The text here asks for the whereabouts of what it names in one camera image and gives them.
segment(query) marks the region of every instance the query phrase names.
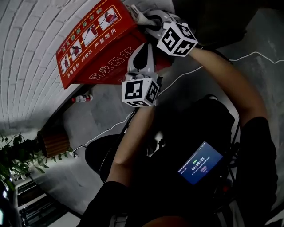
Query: white cable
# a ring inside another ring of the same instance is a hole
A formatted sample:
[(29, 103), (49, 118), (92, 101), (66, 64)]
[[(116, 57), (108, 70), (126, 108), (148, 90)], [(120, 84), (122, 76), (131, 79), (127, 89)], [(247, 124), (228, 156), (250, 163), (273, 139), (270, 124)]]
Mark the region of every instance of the white cable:
[[(240, 57), (240, 58), (238, 58), (238, 59), (230, 59), (230, 61), (236, 62), (236, 61), (238, 61), (238, 60), (241, 60), (241, 59), (244, 59), (244, 58), (246, 58), (246, 57), (249, 57), (250, 55), (253, 55), (253, 54), (259, 54), (259, 55), (261, 55), (262, 57), (264, 57), (264, 58), (266, 58), (267, 60), (269, 60), (270, 62), (272, 62), (273, 64), (277, 64), (277, 63), (279, 63), (279, 62), (284, 62), (284, 60), (278, 60), (277, 62), (274, 62), (274, 61), (272, 61), (271, 59), (269, 59), (268, 57), (264, 56), (263, 54), (261, 54), (260, 52), (257, 52), (257, 51), (255, 51), (255, 52), (253, 52), (253, 53), (250, 53), (249, 55)], [(199, 68), (197, 68), (197, 69), (195, 69), (195, 70), (193, 70), (193, 71), (191, 71), (191, 72), (181, 74), (181, 75), (180, 75), (178, 78), (176, 78), (166, 89), (164, 89), (158, 96), (160, 96), (160, 95), (163, 94), (166, 90), (168, 90), (180, 77), (182, 77), (182, 76), (184, 76), (184, 75), (188, 75), (188, 74), (194, 73), (194, 72), (196, 72), (197, 70), (201, 69), (202, 67), (203, 67), (203, 66), (200, 66)], [(120, 125), (120, 124), (126, 122), (127, 119), (128, 119), (128, 117), (129, 117), (131, 114), (132, 114), (132, 112), (126, 117), (126, 119), (125, 119), (124, 121), (115, 124), (115, 125), (112, 126), (110, 129), (108, 129), (108, 130), (102, 132), (101, 134), (97, 135), (94, 139), (91, 139), (91, 140), (89, 140), (87, 143), (85, 143), (84, 145), (77, 147), (75, 150), (73, 150), (73, 152), (76, 151), (77, 149), (83, 147), (83, 146), (86, 146), (89, 142), (95, 140), (96, 138), (98, 138), (99, 136), (103, 135), (104, 133), (106, 133), (106, 132), (108, 132), (108, 131), (111, 131), (115, 126)]]
[(172, 82), (166, 89), (164, 89), (158, 96), (160, 96), (161, 94), (163, 94), (166, 90), (168, 90), (180, 77), (184, 76), (184, 75), (187, 75), (187, 74), (191, 74), (191, 73), (194, 73), (195, 71), (201, 69), (203, 66), (200, 66), (199, 68), (191, 71), (191, 72), (188, 72), (188, 73), (184, 73), (184, 74), (181, 74), (178, 78), (176, 78), (174, 80), (174, 82)]
[(97, 135), (94, 139), (91, 139), (91, 140), (89, 140), (87, 143), (85, 143), (84, 145), (81, 145), (81, 146), (77, 147), (75, 150), (72, 151), (72, 153), (73, 153), (74, 151), (78, 150), (79, 148), (81, 148), (81, 147), (83, 147), (83, 146), (86, 146), (88, 143), (90, 143), (91, 141), (95, 140), (96, 138), (98, 138), (99, 136), (103, 135), (104, 133), (106, 133), (106, 132), (108, 132), (108, 131), (111, 131), (115, 126), (120, 125), (120, 124), (126, 122), (127, 119), (128, 119), (128, 117), (129, 117), (131, 114), (132, 114), (132, 112), (126, 117), (126, 119), (125, 119), (124, 121), (115, 124), (115, 125), (112, 126), (110, 129), (108, 129), (108, 130), (106, 130), (106, 131), (100, 133), (99, 135)]
[(272, 62), (273, 64), (277, 64), (277, 63), (279, 63), (279, 62), (284, 62), (284, 60), (278, 60), (277, 62), (274, 62), (274, 61), (272, 61), (271, 59), (269, 59), (268, 57), (264, 56), (262, 53), (257, 52), (257, 51), (255, 51), (255, 52), (253, 52), (253, 53), (250, 53), (249, 55), (240, 57), (239, 59), (235, 59), (235, 60), (234, 60), (234, 59), (230, 59), (230, 61), (236, 62), (236, 61), (238, 61), (238, 60), (241, 60), (241, 59), (244, 59), (244, 58), (246, 58), (246, 57), (249, 57), (250, 55), (253, 55), (253, 54), (259, 54), (259, 55), (261, 55), (262, 57), (266, 58), (268, 61)]

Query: wooden planter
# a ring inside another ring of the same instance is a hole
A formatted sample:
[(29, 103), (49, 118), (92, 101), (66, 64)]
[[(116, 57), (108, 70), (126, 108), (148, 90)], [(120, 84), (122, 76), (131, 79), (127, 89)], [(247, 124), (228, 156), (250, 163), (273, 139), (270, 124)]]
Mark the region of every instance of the wooden planter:
[(64, 153), (70, 147), (69, 138), (63, 128), (39, 131), (37, 138), (43, 154), (47, 158)]

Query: blue screen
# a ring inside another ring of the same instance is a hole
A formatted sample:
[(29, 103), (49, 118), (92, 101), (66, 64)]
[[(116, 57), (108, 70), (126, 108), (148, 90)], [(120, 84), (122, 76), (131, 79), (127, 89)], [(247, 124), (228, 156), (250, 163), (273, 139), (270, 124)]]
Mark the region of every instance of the blue screen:
[(178, 172), (192, 185), (195, 185), (222, 157), (218, 151), (204, 141)]

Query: sleeve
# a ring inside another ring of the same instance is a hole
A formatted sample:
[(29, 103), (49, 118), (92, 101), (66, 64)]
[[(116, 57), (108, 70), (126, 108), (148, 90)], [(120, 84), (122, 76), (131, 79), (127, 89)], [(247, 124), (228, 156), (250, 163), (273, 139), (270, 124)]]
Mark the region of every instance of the sleeve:
[(106, 182), (95, 198), (89, 203), (77, 227), (96, 226), (109, 227), (113, 215), (127, 213), (128, 188), (118, 182)]
[(237, 203), (245, 226), (264, 226), (276, 200), (276, 149), (268, 121), (256, 117), (241, 130)]

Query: instruction illustration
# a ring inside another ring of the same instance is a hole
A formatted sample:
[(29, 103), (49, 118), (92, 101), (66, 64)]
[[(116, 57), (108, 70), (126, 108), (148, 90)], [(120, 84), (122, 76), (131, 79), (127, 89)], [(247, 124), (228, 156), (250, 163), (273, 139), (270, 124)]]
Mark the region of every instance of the instruction illustration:
[(101, 16), (98, 21), (102, 30), (105, 30), (108, 26), (110, 26), (113, 22), (118, 19), (113, 8), (110, 8), (103, 16)]
[(80, 45), (79, 39), (73, 44), (73, 46), (70, 48), (70, 55), (72, 57), (72, 60), (74, 61), (76, 57), (82, 52), (82, 48)]
[(68, 54), (65, 55), (65, 57), (61, 60), (61, 68), (62, 68), (62, 72), (65, 73), (66, 70), (69, 68), (70, 66), (70, 61), (69, 61), (69, 56)]
[(82, 38), (85, 46), (88, 46), (98, 36), (95, 25), (92, 24), (83, 34)]

